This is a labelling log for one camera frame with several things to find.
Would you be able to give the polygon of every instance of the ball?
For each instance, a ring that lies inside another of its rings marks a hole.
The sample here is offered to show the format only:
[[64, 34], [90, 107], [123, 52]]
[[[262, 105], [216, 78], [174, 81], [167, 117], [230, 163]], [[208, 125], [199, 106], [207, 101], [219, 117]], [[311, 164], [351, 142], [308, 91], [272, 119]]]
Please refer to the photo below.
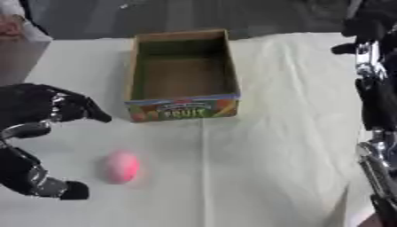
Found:
[[123, 184], [132, 180], [139, 170], [139, 161], [129, 151], [116, 151], [107, 160], [108, 176], [111, 180]]

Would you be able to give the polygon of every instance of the white tablecloth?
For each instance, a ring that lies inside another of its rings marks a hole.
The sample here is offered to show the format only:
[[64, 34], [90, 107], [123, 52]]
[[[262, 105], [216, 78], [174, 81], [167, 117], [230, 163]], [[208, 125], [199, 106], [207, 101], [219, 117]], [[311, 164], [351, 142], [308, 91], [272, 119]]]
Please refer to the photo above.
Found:
[[[369, 205], [355, 162], [361, 129], [354, 59], [335, 34], [233, 41], [242, 89], [234, 118], [130, 123], [122, 103], [130, 40], [55, 41], [27, 78], [78, 91], [114, 116], [75, 121], [15, 145], [52, 176], [81, 180], [86, 201], [0, 189], [0, 225], [139, 227], [348, 226]], [[109, 184], [106, 155], [133, 151], [142, 171]]]

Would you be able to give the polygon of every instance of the box label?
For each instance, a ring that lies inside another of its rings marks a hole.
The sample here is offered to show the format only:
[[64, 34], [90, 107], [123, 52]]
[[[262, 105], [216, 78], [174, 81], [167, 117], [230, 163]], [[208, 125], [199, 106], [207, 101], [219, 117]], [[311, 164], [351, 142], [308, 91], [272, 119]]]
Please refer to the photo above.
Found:
[[167, 121], [233, 116], [237, 113], [237, 105], [235, 99], [176, 100], [159, 105], [130, 105], [129, 112], [135, 122]]

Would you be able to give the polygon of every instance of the robotic hand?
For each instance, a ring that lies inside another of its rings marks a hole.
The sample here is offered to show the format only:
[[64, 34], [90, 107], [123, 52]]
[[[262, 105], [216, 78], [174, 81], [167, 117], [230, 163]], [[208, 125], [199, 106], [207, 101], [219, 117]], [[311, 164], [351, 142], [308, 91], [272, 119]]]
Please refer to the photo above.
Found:
[[52, 122], [81, 118], [109, 122], [112, 118], [91, 98], [48, 85], [23, 83], [0, 87], [0, 103], [0, 184], [27, 196], [87, 199], [87, 185], [49, 177], [35, 156], [13, 147], [7, 140], [49, 134]]
[[397, 226], [397, 1], [368, 0], [346, 20], [344, 36], [354, 43], [336, 54], [356, 56], [362, 120], [372, 139], [357, 145], [359, 163], [374, 194], [372, 204], [384, 227]]

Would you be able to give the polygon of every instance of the open box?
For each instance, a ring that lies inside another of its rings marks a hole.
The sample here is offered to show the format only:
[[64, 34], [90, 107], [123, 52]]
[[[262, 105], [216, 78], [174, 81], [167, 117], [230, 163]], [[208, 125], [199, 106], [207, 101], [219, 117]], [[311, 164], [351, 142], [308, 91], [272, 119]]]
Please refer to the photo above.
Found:
[[131, 119], [237, 114], [240, 92], [225, 30], [137, 35], [125, 105]]

